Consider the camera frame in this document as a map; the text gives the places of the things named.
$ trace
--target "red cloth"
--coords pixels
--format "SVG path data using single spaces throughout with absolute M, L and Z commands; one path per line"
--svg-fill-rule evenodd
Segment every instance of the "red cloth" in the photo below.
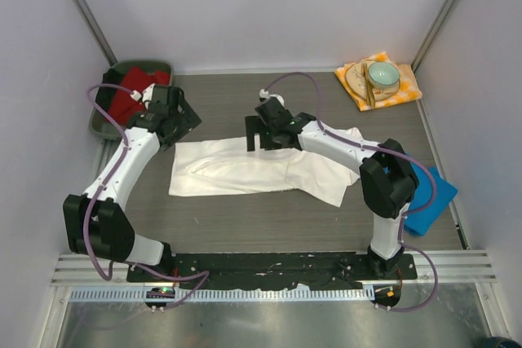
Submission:
M 127 89 L 136 90 L 140 93 L 153 83 L 158 85 L 168 85 L 170 74 L 162 71 L 156 71 L 153 75 L 149 75 L 138 67 L 133 67 L 125 75 L 120 83 Z M 114 95 L 108 114 L 122 126 L 125 126 L 132 115 L 136 112 L 144 110 L 140 102 L 134 101 L 125 91 L 118 90 Z

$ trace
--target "blue cloth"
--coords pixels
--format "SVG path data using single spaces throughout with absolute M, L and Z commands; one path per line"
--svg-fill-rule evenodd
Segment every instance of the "blue cloth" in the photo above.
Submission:
M 416 165 L 412 165 L 415 174 L 418 177 L 418 188 L 415 191 L 414 199 L 409 206 L 409 209 L 415 209 L 425 205 L 431 197 L 431 184 L 428 177 Z M 450 183 L 444 181 L 436 167 L 430 167 L 428 171 L 435 179 L 437 185 L 437 196 L 433 204 L 427 209 L 417 212 L 416 214 L 408 215 L 405 222 L 405 230 L 415 236 L 423 236 L 427 233 L 433 222 L 449 205 L 451 200 L 457 194 L 457 188 Z

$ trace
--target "white wall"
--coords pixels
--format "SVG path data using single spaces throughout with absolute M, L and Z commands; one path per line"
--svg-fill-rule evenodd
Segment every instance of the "white wall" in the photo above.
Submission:
M 471 244 L 488 250 L 522 341 L 522 2 L 461 0 L 418 71 Z
M 444 0 L 87 0 L 116 57 L 178 72 L 411 62 Z
M 0 0 L 0 346 L 33 338 L 57 256 L 61 205 L 100 141 L 85 89 L 108 67 L 71 0 Z

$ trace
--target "white cloth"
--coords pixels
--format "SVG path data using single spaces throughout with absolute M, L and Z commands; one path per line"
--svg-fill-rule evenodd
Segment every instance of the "white cloth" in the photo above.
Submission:
M 347 134 L 362 139 L 357 128 Z M 359 178 L 347 167 L 294 148 L 246 151 L 246 138 L 177 143 L 171 196 L 243 195 L 301 189 L 340 207 L 346 187 Z

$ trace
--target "mint green bowl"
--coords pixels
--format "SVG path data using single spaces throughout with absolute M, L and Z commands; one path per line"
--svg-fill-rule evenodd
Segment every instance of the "mint green bowl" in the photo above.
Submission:
M 386 61 L 377 61 L 368 67 L 369 80 L 375 89 L 385 90 L 399 86 L 400 74 L 397 67 Z

